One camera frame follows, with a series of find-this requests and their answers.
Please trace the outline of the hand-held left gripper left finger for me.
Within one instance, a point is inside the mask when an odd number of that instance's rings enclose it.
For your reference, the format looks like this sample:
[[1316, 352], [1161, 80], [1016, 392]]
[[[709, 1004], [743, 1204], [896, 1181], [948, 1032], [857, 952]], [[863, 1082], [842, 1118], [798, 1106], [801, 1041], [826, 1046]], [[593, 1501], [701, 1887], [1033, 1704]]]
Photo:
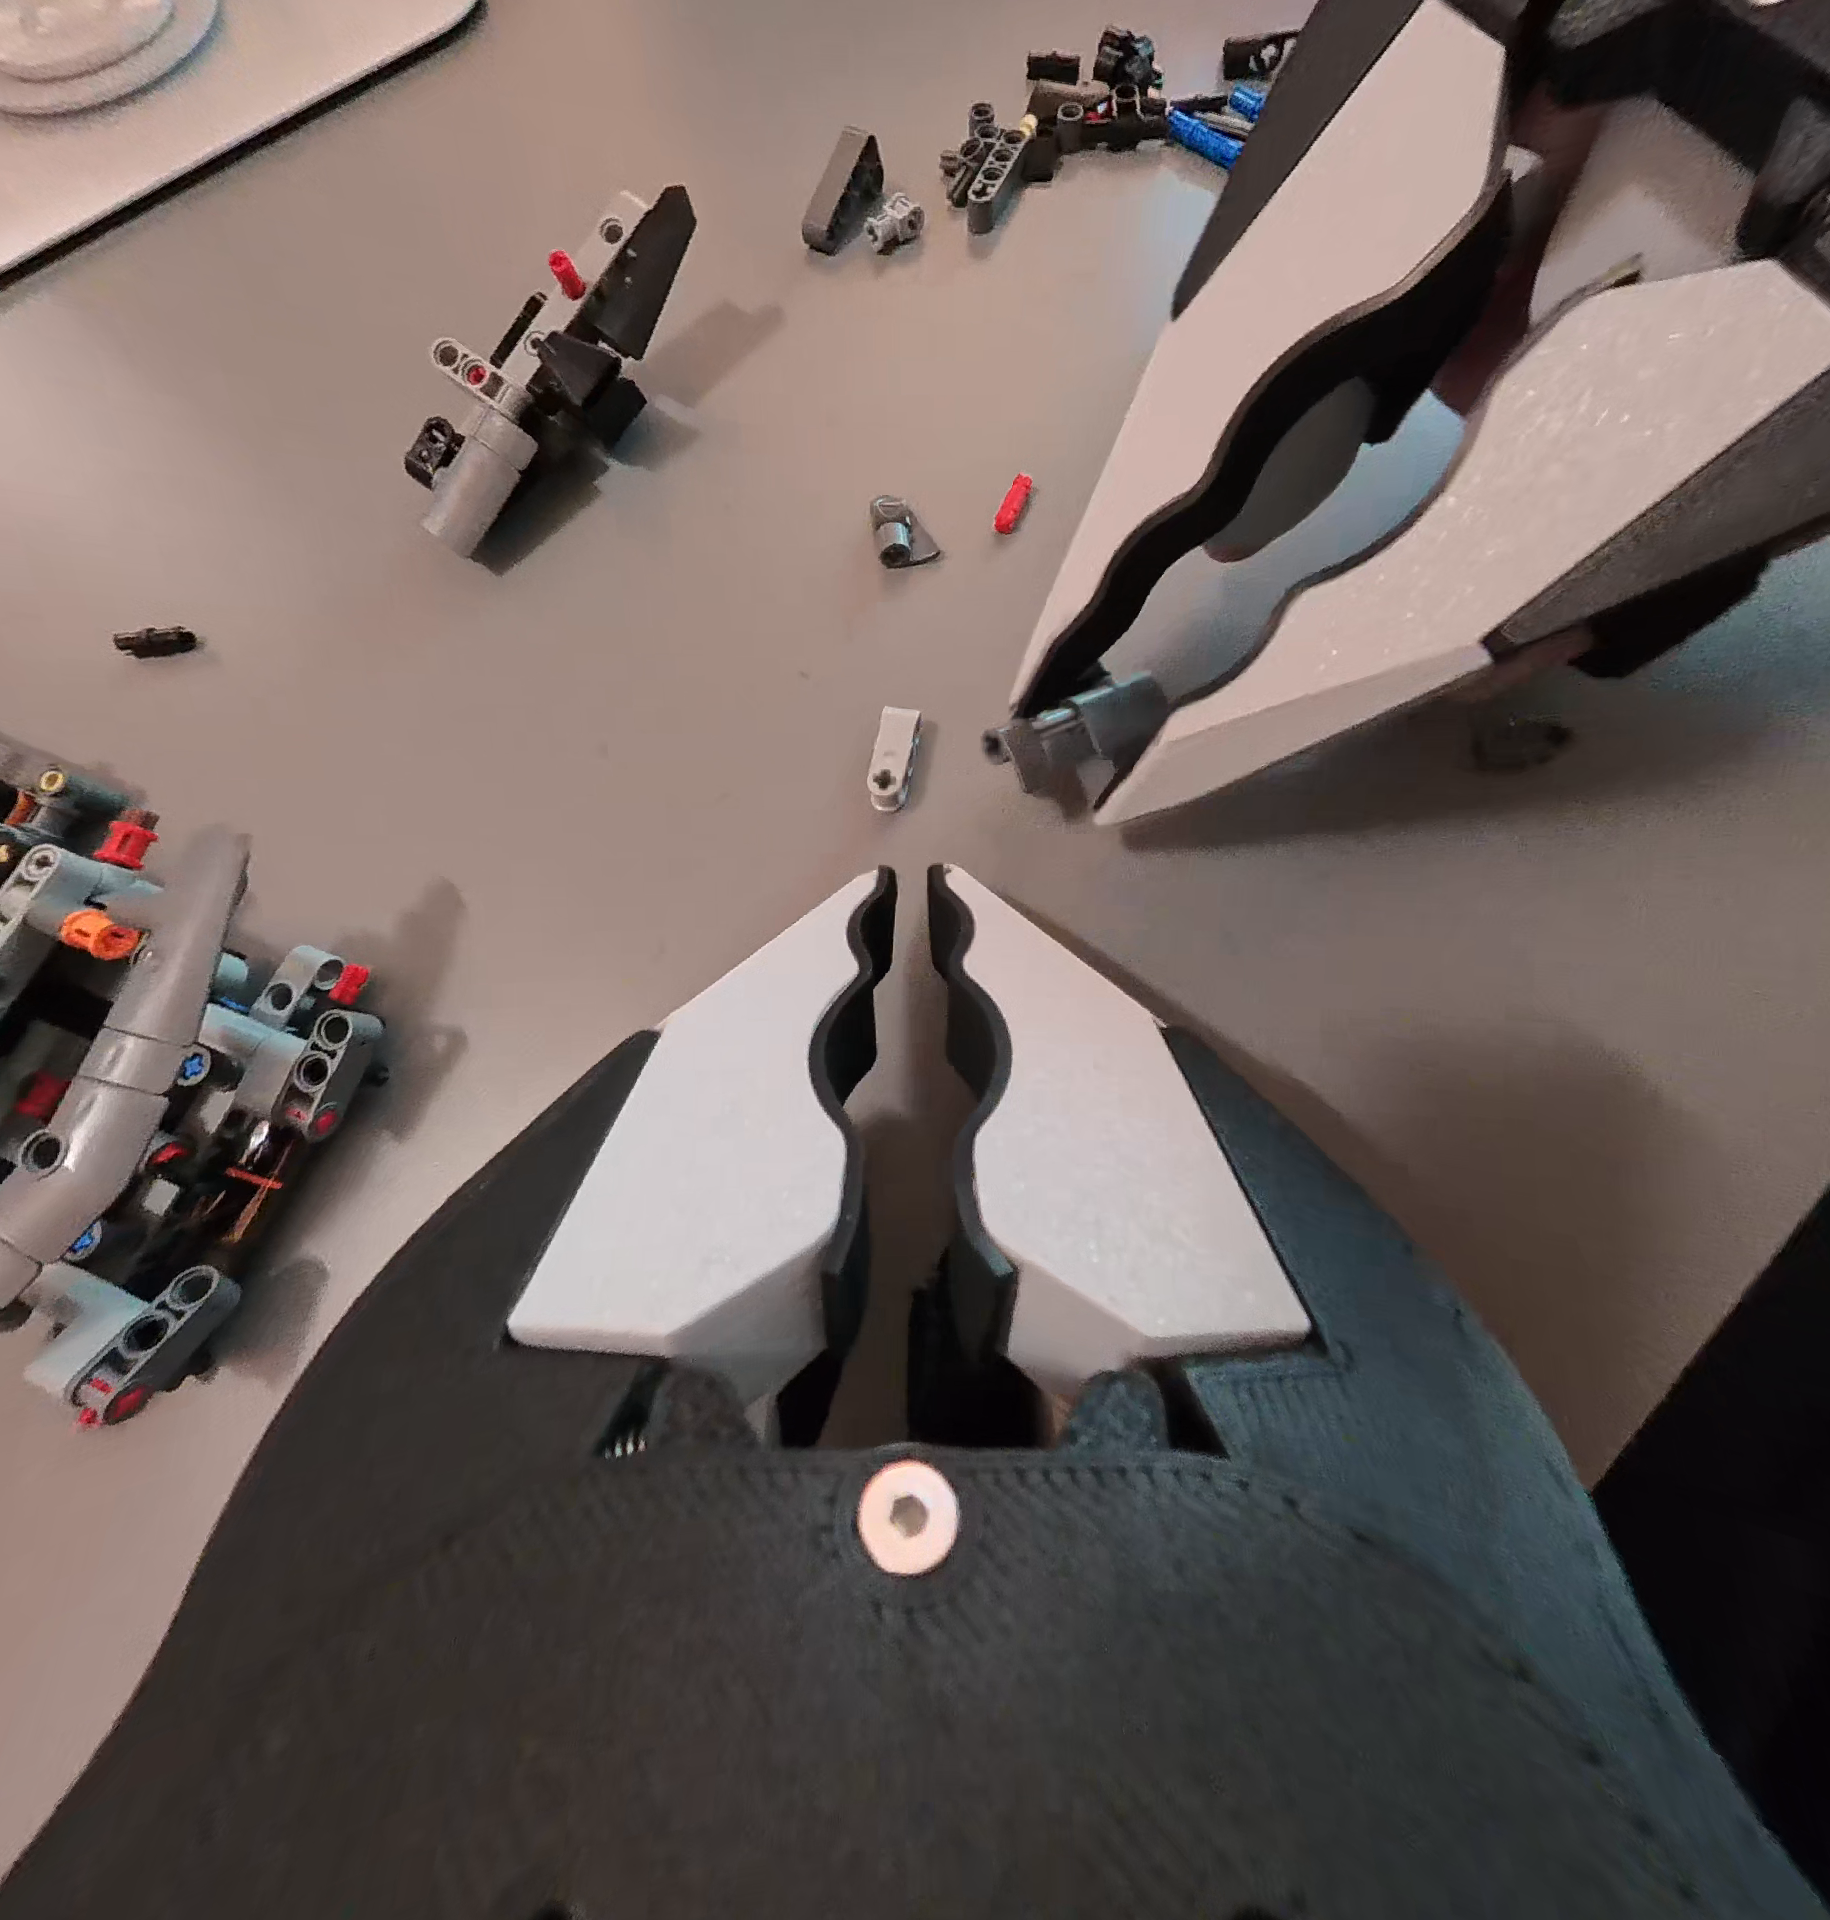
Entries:
[[681, 1362], [792, 1448], [855, 1348], [869, 1234], [848, 1100], [876, 1064], [897, 878], [855, 877], [658, 1026], [505, 1330]]

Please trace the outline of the white stand base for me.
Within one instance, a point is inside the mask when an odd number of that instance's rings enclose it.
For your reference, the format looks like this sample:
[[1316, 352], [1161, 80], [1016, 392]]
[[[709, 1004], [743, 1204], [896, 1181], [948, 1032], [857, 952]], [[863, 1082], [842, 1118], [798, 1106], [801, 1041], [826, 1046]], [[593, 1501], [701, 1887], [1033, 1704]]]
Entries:
[[451, 41], [471, 3], [0, 3], [0, 288]]

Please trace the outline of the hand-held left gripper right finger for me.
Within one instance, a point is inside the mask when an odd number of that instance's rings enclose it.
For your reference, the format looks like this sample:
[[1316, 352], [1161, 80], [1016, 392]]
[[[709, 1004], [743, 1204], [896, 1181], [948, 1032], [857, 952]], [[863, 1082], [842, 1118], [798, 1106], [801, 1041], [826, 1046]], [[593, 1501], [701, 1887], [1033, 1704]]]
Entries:
[[927, 1442], [1041, 1445], [1103, 1375], [1311, 1353], [1186, 1036], [964, 867], [927, 871], [969, 1100], [927, 1281]]

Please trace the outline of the pile of small lego pieces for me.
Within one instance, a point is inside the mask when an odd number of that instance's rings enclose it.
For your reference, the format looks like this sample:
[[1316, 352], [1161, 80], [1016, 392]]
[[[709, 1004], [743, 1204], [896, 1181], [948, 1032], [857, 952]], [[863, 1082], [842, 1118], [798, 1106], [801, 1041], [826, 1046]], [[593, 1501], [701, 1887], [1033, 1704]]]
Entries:
[[938, 157], [945, 198], [972, 234], [990, 234], [1022, 188], [1048, 185], [1072, 157], [1163, 145], [1223, 176], [1244, 152], [1298, 36], [1225, 38], [1214, 83], [1182, 94], [1167, 89], [1153, 36], [1134, 27], [1101, 27], [1090, 55], [1033, 51], [1020, 116], [1002, 122], [993, 106], [977, 102], [962, 139]]

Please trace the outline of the black grey lego wing assembly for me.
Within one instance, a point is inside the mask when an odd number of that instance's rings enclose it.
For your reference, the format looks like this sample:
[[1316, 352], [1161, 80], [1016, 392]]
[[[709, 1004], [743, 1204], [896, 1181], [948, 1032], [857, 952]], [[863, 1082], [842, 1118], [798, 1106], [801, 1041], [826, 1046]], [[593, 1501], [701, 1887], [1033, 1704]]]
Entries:
[[404, 474], [427, 491], [421, 531], [474, 558], [543, 474], [601, 460], [644, 410], [633, 379], [696, 232], [688, 186], [617, 192], [487, 352], [441, 334], [429, 362], [460, 398], [421, 421]]

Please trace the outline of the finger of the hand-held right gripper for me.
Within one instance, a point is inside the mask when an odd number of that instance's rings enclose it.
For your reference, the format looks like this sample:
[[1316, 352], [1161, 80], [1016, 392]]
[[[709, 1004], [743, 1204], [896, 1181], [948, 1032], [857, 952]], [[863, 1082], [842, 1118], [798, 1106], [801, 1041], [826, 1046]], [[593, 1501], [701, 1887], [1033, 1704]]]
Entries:
[[1194, 804], [1487, 670], [1487, 639], [1830, 371], [1830, 302], [1777, 262], [1606, 284], [1497, 373], [1435, 491], [1298, 587], [1246, 666], [1096, 804]]
[[1188, 550], [1246, 560], [1390, 433], [1507, 245], [1515, 4], [1314, 6], [1181, 274], [1011, 695], [1081, 688]]

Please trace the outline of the lego car chassis model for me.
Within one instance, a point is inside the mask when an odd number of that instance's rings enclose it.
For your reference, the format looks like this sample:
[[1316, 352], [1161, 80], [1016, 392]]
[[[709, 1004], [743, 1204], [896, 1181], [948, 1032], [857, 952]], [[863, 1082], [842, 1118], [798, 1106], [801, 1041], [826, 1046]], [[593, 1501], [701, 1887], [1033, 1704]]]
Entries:
[[248, 842], [149, 871], [121, 787], [0, 740], [0, 1330], [78, 1427], [211, 1366], [254, 1246], [389, 1077], [371, 970], [233, 942]]

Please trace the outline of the grey axle connector lego assembly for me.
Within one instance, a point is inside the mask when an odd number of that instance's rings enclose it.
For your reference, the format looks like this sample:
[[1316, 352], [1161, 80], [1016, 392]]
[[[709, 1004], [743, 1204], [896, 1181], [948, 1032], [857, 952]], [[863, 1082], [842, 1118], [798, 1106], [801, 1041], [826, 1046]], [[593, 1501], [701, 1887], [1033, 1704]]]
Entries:
[[1170, 702], [1155, 674], [1090, 674], [1068, 696], [1033, 713], [1018, 711], [978, 738], [984, 759], [1008, 767], [1029, 796], [1051, 793], [1090, 763], [1109, 778], [1141, 756], [1167, 719]]

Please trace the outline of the person's right hand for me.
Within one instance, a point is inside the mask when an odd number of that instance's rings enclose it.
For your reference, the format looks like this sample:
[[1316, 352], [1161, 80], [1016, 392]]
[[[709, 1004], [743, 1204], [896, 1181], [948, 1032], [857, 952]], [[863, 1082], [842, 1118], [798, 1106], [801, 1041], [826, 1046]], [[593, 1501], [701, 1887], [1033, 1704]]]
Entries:
[[1559, 106], [1543, 86], [1527, 89], [1512, 114], [1509, 128], [1512, 178], [1509, 248], [1479, 321], [1456, 343], [1455, 354], [1433, 382], [1435, 398], [1459, 421], [1479, 407], [1495, 371], [1527, 337], [1541, 262], [1559, 213], [1588, 164], [1599, 128], [1599, 107]]

